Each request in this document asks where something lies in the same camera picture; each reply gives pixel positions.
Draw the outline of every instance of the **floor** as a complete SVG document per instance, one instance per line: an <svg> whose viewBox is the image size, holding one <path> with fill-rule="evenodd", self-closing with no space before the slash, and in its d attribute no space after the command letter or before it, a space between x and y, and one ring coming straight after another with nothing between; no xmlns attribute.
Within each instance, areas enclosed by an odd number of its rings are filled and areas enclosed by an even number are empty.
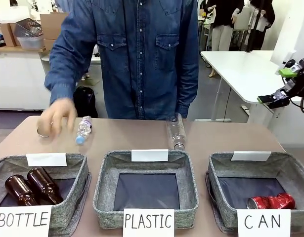
<svg viewBox="0 0 304 237"><path fill-rule="evenodd" d="M188 114L188 120L210 119L216 97L216 91L220 82L219 76L209 78L211 69L199 57L199 88L194 102L191 104ZM92 78L98 78L99 83L93 86L96 96L96 107L100 118L107 118L104 106L101 67L93 65L89 69ZM246 122L248 116L240 108L245 104L241 98L231 91L229 95L229 86L223 81L221 84L221 99L218 105L217 118L231 119L232 122ZM15 129L26 117L38 115L40 112L0 112L0 142ZM287 149L304 163L304 148Z"/></svg>

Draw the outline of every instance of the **wire basket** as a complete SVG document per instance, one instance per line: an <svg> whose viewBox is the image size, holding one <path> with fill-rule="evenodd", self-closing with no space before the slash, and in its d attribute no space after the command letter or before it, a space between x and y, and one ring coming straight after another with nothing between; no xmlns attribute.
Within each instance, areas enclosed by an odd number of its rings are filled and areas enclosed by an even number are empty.
<svg viewBox="0 0 304 237"><path fill-rule="evenodd" d="M16 23L15 36L18 38L34 38L43 35L41 24L31 18Z"/></svg>

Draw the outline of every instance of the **person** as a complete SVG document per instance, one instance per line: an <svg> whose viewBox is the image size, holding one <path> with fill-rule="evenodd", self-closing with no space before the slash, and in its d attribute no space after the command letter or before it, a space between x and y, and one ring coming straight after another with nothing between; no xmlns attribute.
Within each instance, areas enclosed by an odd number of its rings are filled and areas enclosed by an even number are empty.
<svg viewBox="0 0 304 237"><path fill-rule="evenodd" d="M213 9L216 10L212 31L212 51L229 51L234 23L243 6L243 0L208 0L205 11L209 13ZM212 68L209 77L212 78L215 74Z"/></svg>
<svg viewBox="0 0 304 237"><path fill-rule="evenodd" d="M58 134L77 81L100 48L104 100L111 119L187 117L198 88L197 0L74 0L50 54L50 107L38 127Z"/></svg>
<svg viewBox="0 0 304 237"><path fill-rule="evenodd" d="M70 12L72 10L72 0L55 0L54 3L58 7L60 12ZM85 73L82 76L82 80L90 78L89 67L90 65L87 65Z"/></svg>
<svg viewBox="0 0 304 237"><path fill-rule="evenodd" d="M17 0L10 0L10 6L18 6Z"/></svg>
<svg viewBox="0 0 304 237"><path fill-rule="evenodd" d="M261 0L250 0L249 6L254 12L252 17L256 18L256 15L261 7ZM255 25L256 19L254 19L252 23L252 28ZM261 17L259 19L255 37L253 37L252 32L250 33L248 45L251 46L250 50L261 50L261 47L264 43L266 30L268 30L275 22L275 12L274 8L272 7L272 0L264 0L263 6L261 10Z"/></svg>

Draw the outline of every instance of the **table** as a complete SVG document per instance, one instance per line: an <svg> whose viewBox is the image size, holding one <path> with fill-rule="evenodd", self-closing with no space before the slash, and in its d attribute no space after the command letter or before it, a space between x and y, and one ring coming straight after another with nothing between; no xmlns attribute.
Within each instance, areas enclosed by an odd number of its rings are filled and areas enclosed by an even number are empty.
<svg viewBox="0 0 304 237"><path fill-rule="evenodd" d="M258 96L272 94L284 85L281 76L275 74L278 71L278 65L269 60L269 53L203 51L201 55L243 101L253 104L248 122L272 127L284 108L270 110L257 100ZM222 80L218 86L211 117L213 121L217 116L221 82ZM301 98L294 97L292 101L299 103Z"/></svg>
<svg viewBox="0 0 304 237"><path fill-rule="evenodd" d="M121 237L122 230L102 230L92 208L92 199L99 169L104 155L111 150L165 149L167 132L164 121L94 119L93 132L84 146L75 144L75 136L65 129L53 141L36 133L38 117L28 117L1 144L0 158L26 153L83 153L87 155L92 174L84 211L73 237ZM283 151L275 137L259 124L206 123L185 124L188 144L195 171L200 205L196 213L195 227L177 230L177 237L226 237L217 228L204 175L208 170L208 157L222 151Z"/></svg>

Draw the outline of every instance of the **white cabinet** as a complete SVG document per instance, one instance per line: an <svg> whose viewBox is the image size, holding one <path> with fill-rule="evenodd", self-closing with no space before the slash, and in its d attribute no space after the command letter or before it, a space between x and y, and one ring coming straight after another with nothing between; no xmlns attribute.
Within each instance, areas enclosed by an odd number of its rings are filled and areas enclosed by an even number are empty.
<svg viewBox="0 0 304 237"><path fill-rule="evenodd" d="M38 52L0 52L0 110L43 110L50 92Z"/></svg>

